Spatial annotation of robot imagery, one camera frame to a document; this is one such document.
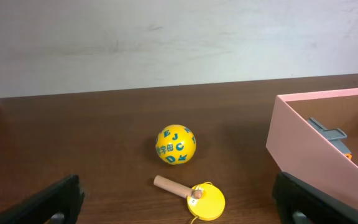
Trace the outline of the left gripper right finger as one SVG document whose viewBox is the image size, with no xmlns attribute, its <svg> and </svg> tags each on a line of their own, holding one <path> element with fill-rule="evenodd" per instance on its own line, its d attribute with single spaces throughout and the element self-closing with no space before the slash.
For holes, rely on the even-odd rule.
<svg viewBox="0 0 358 224">
<path fill-rule="evenodd" d="M 358 210 L 287 172 L 276 176 L 272 197 L 284 224 L 358 224 Z"/>
</svg>

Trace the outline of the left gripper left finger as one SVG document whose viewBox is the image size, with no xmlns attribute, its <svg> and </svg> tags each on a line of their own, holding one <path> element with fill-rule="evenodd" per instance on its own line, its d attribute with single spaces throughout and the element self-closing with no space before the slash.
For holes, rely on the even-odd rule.
<svg viewBox="0 0 358 224">
<path fill-rule="evenodd" d="M 60 223 L 76 223 L 85 193 L 78 175 L 68 175 L 23 202 L 0 212 L 0 223 L 45 223 L 61 214 Z"/>
</svg>

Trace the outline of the yellow grey toy truck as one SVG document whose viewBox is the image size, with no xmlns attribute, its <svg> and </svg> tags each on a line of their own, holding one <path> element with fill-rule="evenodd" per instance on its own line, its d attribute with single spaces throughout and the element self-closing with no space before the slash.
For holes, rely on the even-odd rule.
<svg viewBox="0 0 358 224">
<path fill-rule="evenodd" d="M 307 122 L 348 159 L 352 159 L 352 152 L 342 142 L 342 140 L 347 139 L 347 134 L 344 131 L 339 128 L 327 129 L 314 118 L 309 118 Z"/>
</svg>

